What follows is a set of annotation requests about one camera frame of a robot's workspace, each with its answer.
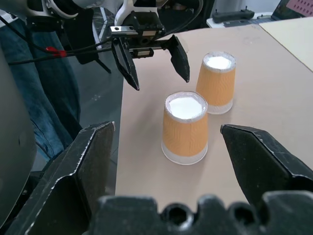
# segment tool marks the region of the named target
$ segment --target white cup base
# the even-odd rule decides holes
[[[192,165],[192,164],[196,164],[198,162],[200,162],[206,155],[207,153],[207,149],[208,149],[208,144],[206,144],[206,146],[204,147],[204,149],[191,157],[185,157],[185,156],[179,156],[177,154],[172,153],[163,143],[161,144],[162,147],[162,151],[164,153],[164,155],[166,156],[166,158],[174,163],[177,163],[179,165]]]
[[[209,114],[221,115],[227,113],[233,107],[233,99],[226,105],[223,106],[213,106],[208,104],[207,112]]]

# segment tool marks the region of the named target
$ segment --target orange paper cup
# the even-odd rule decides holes
[[[233,106],[236,60],[226,52],[207,54],[200,69],[196,91],[208,103],[208,113],[224,114]]]
[[[171,161],[192,165],[208,149],[207,103],[196,92],[178,92],[165,100],[162,150]]]

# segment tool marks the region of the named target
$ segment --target jeans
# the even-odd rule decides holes
[[[23,21],[11,25],[40,47],[63,49],[56,33],[30,32]],[[8,27],[0,28],[0,44],[7,62],[50,56]],[[81,130],[77,81],[67,58],[10,66],[23,96],[35,133],[38,152],[46,162],[67,148]]]

